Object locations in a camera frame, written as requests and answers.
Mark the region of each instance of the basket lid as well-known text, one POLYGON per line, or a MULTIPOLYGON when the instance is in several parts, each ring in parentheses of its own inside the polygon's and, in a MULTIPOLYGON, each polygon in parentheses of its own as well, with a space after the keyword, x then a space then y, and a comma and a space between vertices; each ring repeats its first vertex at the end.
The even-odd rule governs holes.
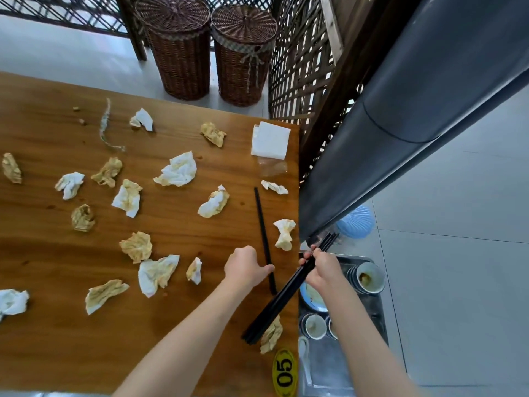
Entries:
POLYGON ((277 32, 274 17, 248 5, 226 5, 211 14, 211 25, 224 37, 242 44, 265 44, 277 32))
POLYGON ((136 12, 142 23, 160 32, 191 32, 209 21, 202 0, 138 0, 136 12))

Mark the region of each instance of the gray pipe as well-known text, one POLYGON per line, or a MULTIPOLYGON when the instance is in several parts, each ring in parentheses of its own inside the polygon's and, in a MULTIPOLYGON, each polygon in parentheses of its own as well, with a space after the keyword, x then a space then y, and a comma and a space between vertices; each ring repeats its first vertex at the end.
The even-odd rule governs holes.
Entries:
POLYGON ((423 0, 301 188, 300 239, 529 68, 528 12, 529 0, 423 0))

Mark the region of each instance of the left hand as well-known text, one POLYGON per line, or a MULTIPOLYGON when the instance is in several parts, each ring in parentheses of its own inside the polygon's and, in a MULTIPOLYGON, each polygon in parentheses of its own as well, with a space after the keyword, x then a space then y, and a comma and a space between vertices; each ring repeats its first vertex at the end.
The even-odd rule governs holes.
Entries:
POLYGON ((249 293, 274 269, 274 265, 259 266, 255 249, 245 246, 235 248, 224 266, 224 273, 227 281, 249 293))

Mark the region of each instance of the yellow number plate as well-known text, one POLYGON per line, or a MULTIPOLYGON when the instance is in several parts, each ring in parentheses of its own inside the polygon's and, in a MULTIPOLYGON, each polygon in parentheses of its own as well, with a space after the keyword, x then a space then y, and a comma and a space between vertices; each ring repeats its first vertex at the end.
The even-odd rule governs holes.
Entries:
POLYGON ((279 397, 293 397, 296 395, 297 361, 286 348, 277 351, 272 366, 272 381, 279 397))

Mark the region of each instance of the bundle of chopsticks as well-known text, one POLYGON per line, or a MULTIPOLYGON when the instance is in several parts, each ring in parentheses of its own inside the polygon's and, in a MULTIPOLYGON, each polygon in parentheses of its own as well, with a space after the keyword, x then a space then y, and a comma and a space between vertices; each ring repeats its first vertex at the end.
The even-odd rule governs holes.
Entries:
MULTIPOLYGON (((338 235, 338 233, 328 233, 321 241, 319 248, 322 251, 327 251, 327 249, 333 245, 336 238, 338 238, 338 235)), ((305 281, 307 275, 315 267, 316 258, 314 258, 311 254, 311 257, 307 259, 307 262, 297 269, 283 289, 268 303, 268 305, 255 318, 251 325, 248 326, 242 335, 242 338, 248 344, 252 345, 259 341, 277 315, 282 311, 282 309, 287 305, 288 301, 301 287, 301 284, 305 281)))

